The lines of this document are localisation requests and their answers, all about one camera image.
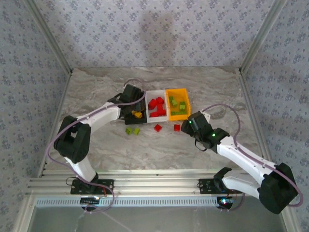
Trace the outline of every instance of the wall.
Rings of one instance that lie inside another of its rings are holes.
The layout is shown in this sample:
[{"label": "wall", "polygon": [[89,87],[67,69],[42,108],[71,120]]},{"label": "wall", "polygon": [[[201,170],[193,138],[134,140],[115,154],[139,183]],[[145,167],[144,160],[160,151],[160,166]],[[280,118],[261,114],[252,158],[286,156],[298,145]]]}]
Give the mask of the wall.
[{"label": "wall", "polygon": [[305,202],[296,213],[309,231],[309,3],[288,1],[246,78],[273,159],[293,170]]},{"label": "wall", "polygon": [[35,0],[71,67],[239,67],[272,0]]},{"label": "wall", "polygon": [[0,1],[0,231],[36,176],[67,79],[21,0]]}]

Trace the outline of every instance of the red cube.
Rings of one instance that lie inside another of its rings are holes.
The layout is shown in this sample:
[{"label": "red cube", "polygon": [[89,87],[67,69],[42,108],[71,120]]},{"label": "red cube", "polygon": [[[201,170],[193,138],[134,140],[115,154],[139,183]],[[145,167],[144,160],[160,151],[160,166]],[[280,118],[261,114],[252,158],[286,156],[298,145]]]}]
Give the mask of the red cube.
[{"label": "red cube", "polygon": [[165,116],[166,110],[157,110],[157,113],[159,114],[159,116]]},{"label": "red cube", "polygon": [[179,124],[174,125],[174,131],[180,131],[180,125]]},{"label": "red cube", "polygon": [[160,132],[160,130],[162,130],[162,127],[159,124],[156,124],[154,129],[155,129],[156,132]]},{"label": "red cube", "polygon": [[155,100],[155,99],[152,99],[152,100],[148,103],[148,110],[153,110],[153,109],[155,109],[156,105],[157,105],[156,100]]},{"label": "red cube", "polygon": [[158,98],[156,99],[156,102],[157,102],[158,104],[164,104],[164,100],[163,100],[163,98],[161,98],[161,97],[158,97]]},{"label": "red cube", "polygon": [[163,104],[158,104],[158,105],[156,106],[156,108],[157,108],[158,111],[159,111],[159,110],[163,110]]},{"label": "red cube", "polygon": [[158,112],[152,112],[152,113],[150,113],[149,117],[159,117],[159,113]]}]

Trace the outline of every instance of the green block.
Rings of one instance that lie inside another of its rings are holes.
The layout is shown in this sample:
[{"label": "green block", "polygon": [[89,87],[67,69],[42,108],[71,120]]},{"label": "green block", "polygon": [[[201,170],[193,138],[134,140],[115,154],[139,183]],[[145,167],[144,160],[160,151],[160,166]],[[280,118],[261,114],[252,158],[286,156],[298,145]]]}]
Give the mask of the green block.
[{"label": "green block", "polygon": [[180,111],[185,111],[185,105],[179,105]]},{"label": "green block", "polygon": [[172,104],[173,107],[177,106],[177,102],[175,100],[172,100],[171,104]]},{"label": "green block", "polygon": [[175,112],[175,115],[186,115],[186,111]]},{"label": "green block", "polygon": [[140,132],[140,129],[139,129],[139,128],[135,128],[134,131],[133,131],[133,133],[134,133],[135,135],[138,135],[139,132]]},{"label": "green block", "polygon": [[126,133],[127,134],[132,134],[133,129],[131,127],[126,128]]}]

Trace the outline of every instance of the cable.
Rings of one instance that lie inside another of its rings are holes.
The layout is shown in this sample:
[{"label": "cable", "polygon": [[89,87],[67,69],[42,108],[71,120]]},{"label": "cable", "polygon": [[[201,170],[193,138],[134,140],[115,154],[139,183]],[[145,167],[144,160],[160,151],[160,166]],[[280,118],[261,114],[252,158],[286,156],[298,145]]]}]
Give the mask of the cable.
[{"label": "cable", "polygon": [[234,189],[231,189],[231,192],[234,192],[236,194],[235,199],[234,199],[236,201],[236,199],[237,199],[237,192]]},{"label": "cable", "polygon": [[66,179],[66,185],[68,185],[68,186],[72,186],[72,185],[69,185],[69,184],[68,184],[68,179],[70,179],[70,178],[77,179],[75,176],[70,176],[70,177],[68,177],[68,178]]},{"label": "cable", "polygon": [[225,198],[227,198],[230,195],[231,192],[228,192],[228,194],[225,196]]},{"label": "cable", "polygon": [[115,106],[126,106],[126,105],[134,105],[134,104],[136,104],[136,103],[142,101],[142,100],[145,98],[145,96],[146,96],[146,89],[145,89],[145,86],[144,86],[144,82],[143,82],[142,80],[139,80],[139,79],[131,78],[131,79],[128,79],[128,80],[124,83],[123,88],[124,88],[124,87],[127,85],[127,83],[130,82],[130,81],[138,81],[138,82],[140,82],[140,83],[142,84],[142,89],[143,89],[143,91],[144,91],[144,94],[143,94],[143,96],[142,96],[140,99],[138,99],[138,100],[136,100],[136,101],[133,101],[133,102],[129,102],[129,103],[119,103],[119,104],[108,105],[108,106],[106,106],[105,108],[101,108],[101,109],[95,110],[93,113],[89,114],[89,115],[86,116],[86,117],[82,117],[82,118],[80,118],[80,119],[78,119],[78,120],[72,122],[71,124],[69,124],[68,126],[66,126],[62,131],[60,131],[60,132],[51,140],[50,144],[47,146],[47,148],[46,148],[46,150],[45,150],[45,153],[44,153],[44,155],[45,155],[46,157],[48,157],[51,161],[53,161],[53,162],[55,162],[55,163],[57,163],[57,164],[59,164],[59,165],[62,165],[62,166],[64,166],[64,167],[66,167],[66,168],[69,168],[69,169],[77,176],[77,178],[80,179],[81,181],[83,181],[84,183],[89,184],[89,185],[93,185],[93,186],[98,186],[98,187],[106,188],[107,190],[109,190],[109,191],[111,192],[111,194],[112,194],[111,203],[110,203],[105,209],[101,209],[101,210],[97,210],[97,211],[90,211],[90,212],[88,212],[86,209],[87,209],[87,207],[89,207],[90,205],[88,205],[87,207],[85,207],[85,212],[90,213],[90,214],[92,214],[92,213],[104,212],[104,211],[106,211],[106,210],[108,210],[108,209],[111,208],[111,206],[113,205],[113,203],[114,203],[114,201],[115,201],[115,194],[114,194],[113,190],[112,190],[110,187],[106,186],[106,185],[101,185],[101,184],[97,184],[97,183],[92,183],[92,182],[89,182],[89,181],[83,179],[80,175],[78,175],[77,172],[75,172],[75,170],[74,170],[71,166],[69,166],[69,165],[67,165],[67,164],[64,164],[64,163],[62,163],[62,162],[59,162],[59,161],[53,159],[53,158],[50,156],[50,149],[52,148],[54,142],[55,142],[64,132],[66,132],[69,128],[73,127],[73,126],[76,125],[77,123],[79,123],[79,122],[81,122],[81,121],[87,119],[88,117],[92,117],[92,116],[94,116],[94,115],[96,115],[96,114],[98,114],[98,113],[100,113],[100,112],[102,112],[102,111],[104,111],[104,110],[106,110],[106,109],[108,109],[108,108],[111,108],[111,107],[115,107]]},{"label": "cable", "polygon": [[106,189],[103,188],[103,191],[104,191],[104,196],[107,197]]},{"label": "cable", "polygon": [[251,159],[252,161],[254,161],[254,162],[256,162],[256,163],[258,163],[258,164],[260,164],[260,165],[263,165],[263,166],[267,167],[268,169],[270,169],[270,170],[272,170],[273,172],[275,172],[275,173],[277,173],[278,175],[280,175],[280,176],[281,176],[282,178],[284,178],[287,182],[289,182],[289,183],[293,186],[293,188],[295,188],[295,190],[297,191],[297,193],[298,193],[298,195],[299,195],[299,203],[297,203],[297,204],[289,204],[288,206],[289,206],[289,207],[299,207],[299,206],[301,206],[301,205],[303,204],[303,202],[304,202],[303,193],[300,191],[300,189],[298,188],[298,186],[297,186],[290,178],[288,178],[288,177],[287,177],[286,175],[284,175],[283,173],[279,172],[277,169],[275,169],[275,168],[273,168],[273,167],[271,167],[271,166],[269,166],[269,165],[263,163],[262,161],[259,161],[258,159],[254,158],[254,157],[252,157],[252,156],[250,156],[249,154],[247,154],[244,150],[242,150],[242,149],[238,146],[236,138],[237,138],[237,135],[238,135],[239,132],[240,132],[240,118],[239,118],[239,115],[237,114],[237,112],[236,112],[236,110],[235,110],[234,108],[232,108],[231,106],[229,106],[229,105],[227,105],[227,104],[224,104],[224,103],[218,103],[218,104],[214,104],[214,105],[211,105],[211,106],[205,108],[204,110],[202,110],[202,112],[204,112],[204,111],[206,111],[206,110],[208,110],[208,109],[210,109],[210,108],[213,108],[213,107],[215,107],[215,106],[224,106],[224,107],[227,107],[227,108],[231,109],[231,110],[234,112],[234,114],[236,115],[237,122],[238,122],[238,129],[237,129],[237,131],[236,131],[236,133],[234,134],[234,137],[233,137],[235,147],[236,147],[244,156],[246,156],[247,158]]}]

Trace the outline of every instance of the gray marble table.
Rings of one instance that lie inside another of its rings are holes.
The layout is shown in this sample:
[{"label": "gray marble table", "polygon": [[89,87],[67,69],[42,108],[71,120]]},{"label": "gray marble table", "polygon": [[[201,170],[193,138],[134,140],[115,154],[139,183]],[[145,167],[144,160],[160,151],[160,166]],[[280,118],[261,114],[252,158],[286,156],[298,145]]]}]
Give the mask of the gray marble table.
[{"label": "gray marble table", "polygon": [[[192,113],[220,102],[236,108],[242,123],[238,141],[260,155],[239,76],[233,67],[75,69],[57,128],[65,116],[86,114],[122,92],[122,84],[129,78],[145,80],[147,90],[187,88]],[[216,107],[209,113],[214,128],[221,127],[232,135],[236,132],[237,119],[229,109]],[[159,133],[154,130],[155,123],[132,125],[140,128],[138,136],[127,135],[127,126],[122,120],[109,123],[92,135],[89,160],[97,170],[235,167],[212,151],[202,152],[195,148],[193,138],[173,131],[176,122],[160,123],[163,128]],[[52,150],[51,154],[64,161],[57,151]],[[46,168],[63,169],[50,161]]]}]

